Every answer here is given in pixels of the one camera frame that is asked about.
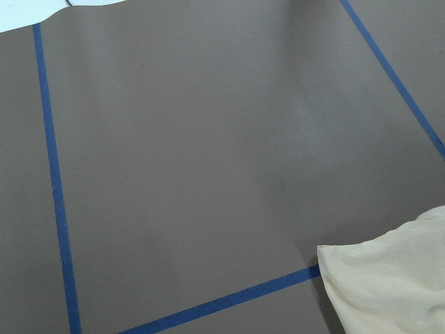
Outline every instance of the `white paper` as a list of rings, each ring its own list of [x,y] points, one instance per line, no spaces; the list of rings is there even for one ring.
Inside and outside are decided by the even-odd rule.
[[[60,9],[102,6],[124,0],[0,0],[0,33],[41,22]]]
[[[347,334],[445,333],[445,207],[318,263]]]

